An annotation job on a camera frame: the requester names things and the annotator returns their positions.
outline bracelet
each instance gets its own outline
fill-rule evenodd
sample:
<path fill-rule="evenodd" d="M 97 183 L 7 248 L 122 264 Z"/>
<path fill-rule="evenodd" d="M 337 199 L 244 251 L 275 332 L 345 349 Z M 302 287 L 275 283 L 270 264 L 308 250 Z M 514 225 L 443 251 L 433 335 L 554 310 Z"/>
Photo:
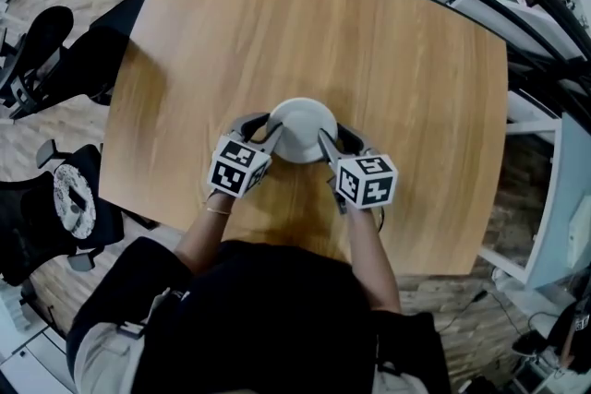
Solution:
<path fill-rule="evenodd" d="M 211 207 L 205 208 L 208 212 L 217 213 L 218 215 L 232 215 L 232 212 L 226 212 L 224 210 L 212 209 Z"/>

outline wooden floor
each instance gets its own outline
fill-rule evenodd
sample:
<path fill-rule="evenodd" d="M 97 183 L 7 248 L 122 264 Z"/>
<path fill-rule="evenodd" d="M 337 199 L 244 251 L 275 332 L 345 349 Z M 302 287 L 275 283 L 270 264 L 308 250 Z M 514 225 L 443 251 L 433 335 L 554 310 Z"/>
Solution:
<path fill-rule="evenodd" d="M 72 8 L 75 28 L 73 41 L 89 24 L 121 0 L 13 0 L 9 13 L 22 18 L 25 24 L 48 6 Z M 7 23 L 11 34 L 19 24 Z M 52 109 L 27 117 L 17 123 L 0 123 L 0 180 L 29 179 L 40 173 L 35 168 L 35 153 L 48 138 L 57 141 L 59 149 L 73 151 L 88 143 L 99 144 L 108 108 L 94 104 L 86 97 L 77 97 Z M 493 210 L 491 228 L 502 233 L 519 209 L 497 206 Z M 126 239 L 111 245 L 97 259 L 97 268 L 89 273 L 72 271 L 64 257 L 57 257 L 34 272 L 31 279 L 45 309 L 50 309 L 57 326 L 67 332 L 79 307 L 116 258 L 133 239 L 147 235 L 169 248 L 178 241 L 178 232 L 160 227 L 151 233 L 135 222 L 125 219 Z M 478 260 L 473 273 L 462 278 L 405 277 L 399 275 L 404 311 L 430 311 L 438 328 L 445 327 L 482 288 L 492 290 L 491 267 Z M 499 296 L 513 321 L 525 329 L 526 320 Z M 497 302 L 491 297 L 471 306 L 442 334 L 452 383 L 457 387 L 475 374 L 486 372 L 492 380 L 501 380 L 509 373 L 514 359 L 508 347 L 516 338 L 513 327 Z"/>

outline black chair back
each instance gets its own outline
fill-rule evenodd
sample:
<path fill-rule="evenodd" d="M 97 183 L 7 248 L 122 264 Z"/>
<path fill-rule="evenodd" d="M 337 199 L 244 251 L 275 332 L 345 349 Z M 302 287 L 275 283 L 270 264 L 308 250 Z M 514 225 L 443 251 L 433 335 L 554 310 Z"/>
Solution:
<path fill-rule="evenodd" d="M 10 118 L 18 120 L 77 95 L 100 98 L 115 85 L 127 41 L 126 35 L 109 27 L 90 29 L 76 40 L 36 90 L 27 91 L 29 97 L 23 94 L 18 99 L 20 107 Z"/>
<path fill-rule="evenodd" d="M 29 181 L 0 182 L 0 273 L 13 286 L 21 284 L 40 265 L 78 249 L 94 250 L 74 257 L 78 269 L 93 268 L 92 259 L 107 245 L 124 238 L 121 209 L 99 198 L 101 154 L 92 145 L 72 153 L 62 164 L 77 168 L 89 184 L 96 219 L 88 238 L 75 238 L 64 229 L 54 204 L 54 177 L 43 173 Z M 86 259 L 80 265 L 76 258 Z"/>
<path fill-rule="evenodd" d="M 0 183 L 0 273 L 21 284 L 45 261 L 76 253 L 77 240 L 54 209 L 54 177 Z"/>
<path fill-rule="evenodd" d="M 74 166 L 89 184 L 96 221 L 88 238 L 78 240 L 78 248 L 88 250 L 99 246 L 107 246 L 123 240 L 123 217 L 121 209 L 99 198 L 99 173 L 101 170 L 101 153 L 93 145 L 86 145 L 66 158 L 63 164 Z"/>
<path fill-rule="evenodd" d="M 73 26 L 74 16 L 65 6 L 52 6 L 33 20 L 16 56 L 7 58 L 2 70 L 0 98 L 5 100 L 5 106 L 10 107 L 15 103 L 10 88 L 14 78 L 24 79 L 27 73 L 43 66 L 60 48 Z"/>

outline cable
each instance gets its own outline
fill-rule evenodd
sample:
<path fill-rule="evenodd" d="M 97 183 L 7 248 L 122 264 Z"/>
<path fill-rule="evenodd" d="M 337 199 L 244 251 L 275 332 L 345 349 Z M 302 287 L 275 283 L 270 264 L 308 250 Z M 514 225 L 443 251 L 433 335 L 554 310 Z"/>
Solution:
<path fill-rule="evenodd" d="M 468 310 L 468 307 L 470 305 L 472 305 L 475 302 L 480 302 L 482 299 L 484 299 L 487 295 L 492 295 L 492 297 L 494 298 L 495 301 L 497 301 L 497 304 L 499 304 L 499 306 L 501 307 L 502 311 L 505 313 L 505 316 L 507 316 L 507 320 L 509 320 L 509 322 L 511 323 L 511 325 L 513 325 L 513 328 L 515 329 L 515 331 L 519 334 L 519 335 L 523 335 L 523 333 L 521 331 L 519 331 L 519 329 L 517 328 L 517 326 L 513 323 L 512 319 L 509 317 L 509 313 L 507 312 L 507 310 L 505 310 L 505 307 L 503 306 L 503 304 L 501 303 L 501 301 L 499 299 L 497 299 L 497 296 L 493 293 L 489 293 L 487 290 L 483 289 L 482 291 L 480 291 L 477 295 L 474 296 L 474 298 L 470 301 L 470 303 L 464 307 L 464 309 L 462 309 L 462 311 L 456 315 L 452 321 L 447 324 L 447 326 L 445 328 L 442 328 L 440 331 L 438 331 L 437 333 L 441 334 L 442 332 L 444 332 L 445 330 L 447 330 L 449 327 L 451 327 L 453 325 L 453 322 L 455 322 L 458 318 L 460 318 L 460 316 L 462 316 L 464 314 L 464 312 L 466 310 Z"/>
<path fill-rule="evenodd" d="M 511 322 L 511 325 L 513 325 L 513 328 L 515 328 L 515 331 L 517 332 L 518 335 L 523 335 L 523 333 L 521 331 L 519 331 L 519 329 L 517 328 L 517 326 L 513 323 L 513 321 L 511 320 L 511 318 L 509 317 L 509 313 L 507 312 L 507 310 L 505 309 L 505 307 L 503 306 L 503 304 L 501 304 L 501 301 L 499 299 L 497 299 L 497 296 L 493 293 L 489 293 L 490 295 L 492 295 L 495 299 L 495 301 L 497 301 L 497 303 L 499 303 L 499 306 L 501 307 L 502 311 L 505 313 L 505 316 L 507 316 L 507 320 L 509 320 Z"/>
<path fill-rule="evenodd" d="M 386 220 L 386 213 L 384 212 L 384 207 L 380 207 L 380 225 L 378 225 L 378 233 L 381 232 L 381 227 L 384 226 L 385 220 Z"/>
<path fill-rule="evenodd" d="M 536 312 L 535 314 L 533 314 L 531 317 L 529 317 L 527 319 L 527 326 L 529 327 L 530 330 L 532 330 L 532 331 L 534 330 L 534 328 L 532 327 L 532 319 L 535 316 L 542 316 L 542 315 L 544 315 L 544 316 L 551 316 L 552 318 L 556 318 L 557 320 L 560 317 L 560 316 L 557 316 L 555 314 L 550 314 L 548 312 Z"/>
<path fill-rule="evenodd" d="M 451 327 L 451 326 L 453 325 L 453 322 L 455 322 L 455 321 L 456 321 L 458 318 L 460 318 L 460 316 L 462 316 L 462 315 L 464 314 L 464 312 L 465 312 L 466 310 L 468 310 L 468 307 L 469 307 L 470 305 L 472 305 L 474 302 L 480 302 L 482 299 L 484 299 L 484 298 L 487 296 L 487 294 L 488 294 L 488 293 L 487 293 L 487 291 L 485 291 L 485 290 L 482 290 L 482 291 L 480 291 L 480 292 L 479 292 L 477 295 L 475 295 L 475 296 L 472 298 L 472 300 L 471 300 L 471 301 L 468 303 L 468 305 L 467 305 L 466 307 L 464 307 L 464 308 L 462 309 L 462 311 L 461 311 L 459 314 L 457 314 L 457 315 L 456 315 L 456 316 L 455 316 L 455 317 L 452 319 L 452 321 L 451 321 L 449 324 L 447 324 L 447 326 L 446 326 L 445 328 L 442 328 L 442 329 L 441 329 L 440 331 L 438 331 L 437 333 L 441 334 L 442 332 L 444 332 L 445 330 L 447 330 L 449 327 Z"/>

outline black and white cube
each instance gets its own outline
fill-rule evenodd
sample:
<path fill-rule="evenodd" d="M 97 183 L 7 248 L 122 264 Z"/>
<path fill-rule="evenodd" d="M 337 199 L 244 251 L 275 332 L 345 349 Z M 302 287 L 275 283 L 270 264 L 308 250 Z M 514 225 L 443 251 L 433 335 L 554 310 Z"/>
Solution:
<path fill-rule="evenodd" d="M 386 154 L 339 160 L 337 192 L 358 209 L 391 204 L 398 171 Z"/>
<path fill-rule="evenodd" d="M 227 136 L 220 137 L 211 158 L 207 183 L 234 197 L 258 184 L 271 166 L 271 156 Z"/>

